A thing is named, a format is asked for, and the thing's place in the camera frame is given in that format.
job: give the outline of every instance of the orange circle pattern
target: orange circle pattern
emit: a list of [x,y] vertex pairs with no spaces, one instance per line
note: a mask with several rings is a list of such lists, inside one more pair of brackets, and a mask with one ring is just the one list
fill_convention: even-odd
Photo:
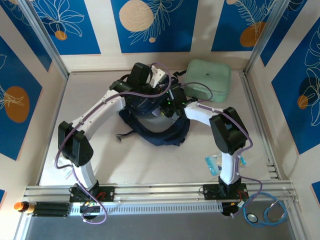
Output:
[[246,48],[254,47],[265,25],[265,22],[260,21],[255,25],[247,27],[240,36],[241,45]]
[[64,31],[58,30],[58,31],[56,31],[56,32],[54,33],[54,35],[55,35],[55,37],[56,37],[57,39],[59,39],[60,41],[64,41],[64,40],[67,39],[67,34],[66,34]]
[[308,107],[308,98],[305,95],[298,98],[298,107],[302,110]]
[[7,116],[12,121],[19,124],[23,123],[27,119],[30,110],[30,102],[27,92],[22,87],[12,86],[8,88],[6,94],[17,99],[23,97],[20,101],[22,105],[10,102],[4,106]]

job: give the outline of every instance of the light green box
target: light green box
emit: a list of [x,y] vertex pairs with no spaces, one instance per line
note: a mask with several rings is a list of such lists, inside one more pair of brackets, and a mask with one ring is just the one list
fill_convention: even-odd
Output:
[[[216,63],[193,59],[189,62],[184,82],[201,83],[208,86],[213,92],[212,102],[222,103],[226,100],[231,81],[231,69],[223,63]],[[184,87],[184,93],[189,97],[201,100],[209,99],[208,89],[199,84],[189,84]]]

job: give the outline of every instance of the black connector block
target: black connector block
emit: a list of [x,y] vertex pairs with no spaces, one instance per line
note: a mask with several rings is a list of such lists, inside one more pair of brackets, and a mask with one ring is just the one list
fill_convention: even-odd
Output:
[[188,103],[188,99],[184,93],[181,84],[174,82],[171,85],[170,90],[167,92],[167,101],[163,101],[160,105],[161,111],[167,118],[171,118],[174,114],[179,117],[185,117],[185,107]]
[[70,213],[70,203],[62,202],[37,202],[33,217],[58,217],[66,218]]
[[[59,124],[58,148],[60,148],[61,144],[72,129],[72,123],[63,121]],[[69,159],[76,167],[79,167],[90,161],[94,155],[94,150],[92,149],[87,137],[84,135],[84,132],[76,130],[64,144],[62,155],[66,159]]]
[[132,87],[139,87],[146,84],[151,68],[143,63],[134,64],[126,83]]
[[247,191],[247,185],[241,183],[239,178],[235,183],[226,185],[219,177],[219,184],[203,185],[203,195],[205,200],[237,200],[238,191]]
[[117,81],[114,81],[110,87],[110,90],[115,90],[118,93],[122,93],[122,92],[131,92],[133,87],[131,85],[129,85],[127,82],[119,79]]
[[[241,121],[237,111],[228,107],[223,112],[234,119],[248,133],[244,123]],[[221,152],[233,155],[235,151],[246,145],[246,136],[241,130],[222,114],[210,118],[211,130],[216,146]]]
[[[89,195],[87,195],[82,188],[75,184],[70,187],[70,203],[86,203],[94,201]],[[90,189],[90,194],[95,196],[100,202],[113,202],[115,197],[115,187],[114,186],[99,186],[99,182]]]

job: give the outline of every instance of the mounting plate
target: mounting plate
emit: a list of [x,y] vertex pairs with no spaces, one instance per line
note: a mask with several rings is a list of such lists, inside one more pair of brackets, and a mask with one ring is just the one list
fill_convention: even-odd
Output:
[[[79,188],[74,186],[70,188],[71,193],[75,193]],[[94,188],[93,196],[98,197],[100,202],[113,202],[115,197],[115,187],[114,186],[97,186]],[[85,195],[80,194],[71,194],[70,195],[70,203],[85,203],[89,199]]]
[[205,200],[236,200],[239,199],[238,191],[248,192],[247,185],[241,183],[236,191],[233,191],[224,197],[220,194],[219,184],[203,185],[203,195]]

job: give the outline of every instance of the blue cable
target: blue cable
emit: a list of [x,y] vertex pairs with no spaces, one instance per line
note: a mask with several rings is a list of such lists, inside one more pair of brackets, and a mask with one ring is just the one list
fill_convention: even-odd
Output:
[[[269,193],[263,192],[263,191],[260,192],[260,195],[265,195],[265,196],[273,199],[274,201],[277,201],[277,200],[278,200],[275,196],[273,196],[273,195],[271,195],[271,194],[269,194]],[[251,195],[251,196],[247,199],[247,201],[249,201],[250,199],[252,199],[252,198],[254,198],[254,197],[255,197],[255,194]],[[283,210],[284,210],[284,216],[283,216],[282,218],[280,218],[280,219],[279,219],[278,221],[276,221],[276,222],[271,222],[271,221],[269,221],[268,212],[270,211],[271,207],[268,207],[268,208],[264,211],[264,213],[263,213],[264,221],[258,220],[257,222],[253,223],[253,222],[251,222],[251,221],[248,219],[248,217],[247,217],[246,205],[244,205],[244,207],[243,207],[243,216],[244,216],[244,219],[248,222],[248,224],[250,224],[250,225],[253,226],[253,227],[261,228],[261,227],[265,227],[265,226],[273,226],[273,227],[274,227],[274,226],[277,226],[277,225],[283,223],[283,222],[286,220],[287,216],[288,216],[288,213],[287,213],[287,210],[286,210],[286,206],[284,205],[284,203],[281,202],[281,201],[278,201],[278,203],[281,205],[281,207],[282,207]]]

